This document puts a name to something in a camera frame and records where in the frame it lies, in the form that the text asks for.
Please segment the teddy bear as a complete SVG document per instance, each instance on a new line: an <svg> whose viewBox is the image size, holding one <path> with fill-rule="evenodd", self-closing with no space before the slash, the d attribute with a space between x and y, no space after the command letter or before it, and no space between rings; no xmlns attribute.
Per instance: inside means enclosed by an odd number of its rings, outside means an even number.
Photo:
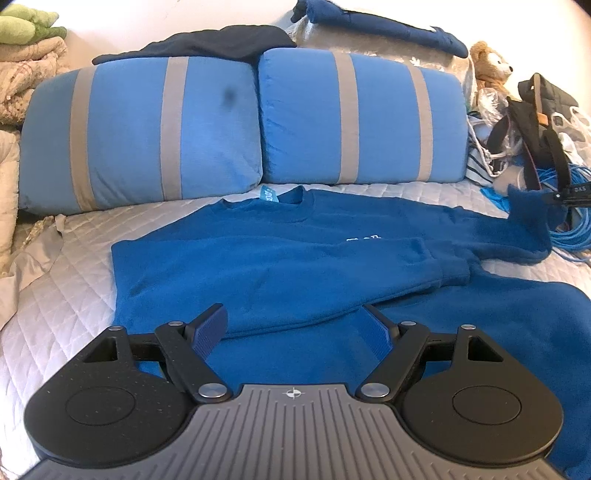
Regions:
<svg viewBox="0 0 591 480"><path fill-rule="evenodd" d="M513 67L485 41L478 41L470 48L475 78L479 90L492 88L508 94L506 83L513 73Z"/></svg>

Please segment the blue striped pillow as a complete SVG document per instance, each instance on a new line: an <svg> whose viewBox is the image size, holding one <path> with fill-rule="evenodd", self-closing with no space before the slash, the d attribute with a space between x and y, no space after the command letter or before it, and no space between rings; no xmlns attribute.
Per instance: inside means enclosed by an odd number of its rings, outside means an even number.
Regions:
<svg viewBox="0 0 591 480"><path fill-rule="evenodd" d="M468 122L451 74L307 48L263 54L263 178L276 184L455 183Z"/></svg>
<svg viewBox="0 0 591 480"><path fill-rule="evenodd" d="M19 207L70 215L223 196L262 175L252 66L134 58L35 89L21 132Z"/></svg>

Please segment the white quilted bed cover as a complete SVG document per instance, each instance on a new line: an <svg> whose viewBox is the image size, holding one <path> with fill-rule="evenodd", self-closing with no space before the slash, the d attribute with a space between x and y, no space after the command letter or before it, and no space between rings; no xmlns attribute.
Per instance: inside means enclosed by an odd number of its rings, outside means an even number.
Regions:
<svg viewBox="0 0 591 480"><path fill-rule="evenodd" d="M304 185L339 193L401 197L428 204L463 207L506 217L480 191L458 183ZM1 471L18 479L38 461L23 425L29 398L71 357L112 323L116 291L111 245L135 239L222 197L153 203L68 216L63 246L51 269L20 292L18 311L1 330ZM569 283L590 298L590 266L552 253L524 266L484 262L491 273L536 281Z"/></svg>

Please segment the green sheet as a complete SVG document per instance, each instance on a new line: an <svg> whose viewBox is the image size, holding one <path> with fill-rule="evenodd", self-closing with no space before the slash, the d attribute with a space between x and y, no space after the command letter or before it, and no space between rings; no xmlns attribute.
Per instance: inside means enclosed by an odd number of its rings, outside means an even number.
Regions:
<svg viewBox="0 0 591 480"><path fill-rule="evenodd" d="M1 43L23 46L54 37L65 39L68 31L55 25L58 19L57 12L11 3L1 11Z"/></svg>

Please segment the left blue striped pillow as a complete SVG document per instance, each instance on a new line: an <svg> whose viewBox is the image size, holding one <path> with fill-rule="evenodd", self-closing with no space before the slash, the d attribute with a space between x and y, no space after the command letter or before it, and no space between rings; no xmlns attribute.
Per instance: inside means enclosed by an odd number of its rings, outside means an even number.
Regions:
<svg viewBox="0 0 591 480"><path fill-rule="evenodd" d="M21 132L19 207L70 215L223 196L262 175L252 66L134 58L35 89Z"/></svg>

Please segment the blue fleece sweater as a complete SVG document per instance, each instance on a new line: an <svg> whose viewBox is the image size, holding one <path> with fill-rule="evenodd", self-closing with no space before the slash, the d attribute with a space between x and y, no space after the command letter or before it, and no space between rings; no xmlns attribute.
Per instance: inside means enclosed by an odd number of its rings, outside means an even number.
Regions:
<svg viewBox="0 0 591 480"><path fill-rule="evenodd" d="M131 333L188 322L215 303L228 327L208 365L243 383L358 386L379 361L363 305L438 332L473 323L559 398L552 462L590 475L590 301L576 287L488 273L536 264L566 211L511 191L507 218L402 198L297 187L225 200L111 249L114 320Z"/></svg>

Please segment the blue folded garment on bag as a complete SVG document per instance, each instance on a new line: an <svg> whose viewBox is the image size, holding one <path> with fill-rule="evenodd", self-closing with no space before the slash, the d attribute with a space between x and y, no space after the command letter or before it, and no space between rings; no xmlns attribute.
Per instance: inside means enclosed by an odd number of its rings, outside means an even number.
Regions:
<svg viewBox="0 0 591 480"><path fill-rule="evenodd" d="M312 24L403 40L459 58L469 56L467 46L440 27L419 28L379 15L342 9L332 1L297 1L291 10L290 23L297 23L304 17Z"/></svg>

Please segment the dark navy garment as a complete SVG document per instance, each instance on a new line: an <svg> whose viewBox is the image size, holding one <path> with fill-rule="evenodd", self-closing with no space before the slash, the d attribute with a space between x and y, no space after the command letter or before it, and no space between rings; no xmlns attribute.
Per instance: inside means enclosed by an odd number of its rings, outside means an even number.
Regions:
<svg viewBox="0 0 591 480"><path fill-rule="evenodd" d="M219 30L177 33L139 50L99 55L92 64L134 58L211 57L256 65L266 51L296 47L290 35L280 27L231 25Z"/></svg>

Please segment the right blue striped pillow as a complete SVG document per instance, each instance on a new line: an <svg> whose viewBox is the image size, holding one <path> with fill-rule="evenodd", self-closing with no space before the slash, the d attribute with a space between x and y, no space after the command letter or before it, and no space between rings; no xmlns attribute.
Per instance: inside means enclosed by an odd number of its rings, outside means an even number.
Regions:
<svg viewBox="0 0 591 480"><path fill-rule="evenodd" d="M263 54L263 178L276 184L455 183L468 122L451 74L307 48Z"/></svg>

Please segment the black backpack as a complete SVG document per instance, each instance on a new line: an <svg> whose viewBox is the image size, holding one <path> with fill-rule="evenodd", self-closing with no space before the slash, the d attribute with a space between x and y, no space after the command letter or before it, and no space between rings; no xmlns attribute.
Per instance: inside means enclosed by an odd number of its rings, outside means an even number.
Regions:
<svg viewBox="0 0 591 480"><path fill-rule="evenodd" d="M500 153L503 141L511 128L517 130L522 141L521 164L525 185L529 190L540 190L539 169L554 169L558 190L571 185L571 173L557 130L552 126L552 115L565 114L567 108L577 107L577 101L535 73L518 84L520 100L508 100L508 113L492 128L487 140L491 153Z"/></svg>

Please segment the beige comforter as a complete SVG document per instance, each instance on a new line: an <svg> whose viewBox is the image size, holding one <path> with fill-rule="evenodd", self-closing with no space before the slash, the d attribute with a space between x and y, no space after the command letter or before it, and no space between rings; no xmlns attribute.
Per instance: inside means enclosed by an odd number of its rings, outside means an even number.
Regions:
<svg viewBox="0 0 591 480"><path fill-rule="evenodd" d="M17 222L20 133L34 90L69 70L60 37L1 46L1 271L8 270Z"/></svg>

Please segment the striped cloth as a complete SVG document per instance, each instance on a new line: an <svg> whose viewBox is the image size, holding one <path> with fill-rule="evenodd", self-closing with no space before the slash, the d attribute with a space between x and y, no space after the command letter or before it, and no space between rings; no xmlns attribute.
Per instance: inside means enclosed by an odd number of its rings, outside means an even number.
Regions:
<svg viewBox="0 0 591 480"><path fill-rule="evenodd" d="M465 177L480 187L492 187L494 180L509 166L509 161L487 146L493 128L479 114L471 112L467 120L469 136Z"/></svg>

